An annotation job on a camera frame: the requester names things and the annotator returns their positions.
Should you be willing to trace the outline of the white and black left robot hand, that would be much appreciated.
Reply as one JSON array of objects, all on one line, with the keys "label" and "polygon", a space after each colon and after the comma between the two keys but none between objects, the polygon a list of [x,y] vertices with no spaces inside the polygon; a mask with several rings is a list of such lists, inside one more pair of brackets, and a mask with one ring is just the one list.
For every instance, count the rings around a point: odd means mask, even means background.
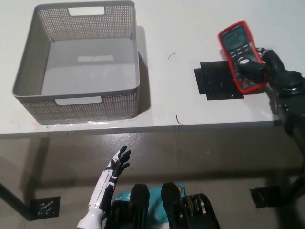
[{"label": "white and black left robot hand", "polygon": [[123,146],[112,157],[98,179],[89,201],[89,207],[99,208],[105,213],[109,211],[118,177],[130,165],[128,162],[130,154],[131,150],[127,150],[127,146]]}]

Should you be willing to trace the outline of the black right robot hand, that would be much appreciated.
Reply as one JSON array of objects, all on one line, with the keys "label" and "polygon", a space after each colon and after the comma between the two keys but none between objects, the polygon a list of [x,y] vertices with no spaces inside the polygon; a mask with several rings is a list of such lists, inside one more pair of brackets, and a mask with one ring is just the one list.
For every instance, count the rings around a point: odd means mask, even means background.
[{"label": "black right robot hand", "polygon": [[272,88],[278,87],[289,91],[295,91],[304,86],[305,78],[302,74],[298,71],[287,70],[274,50],[257,48],[257,52],[263,60],[262,63],[245,57],[238,60],[241,72],[251,81],[259,84],[267,80]]}]

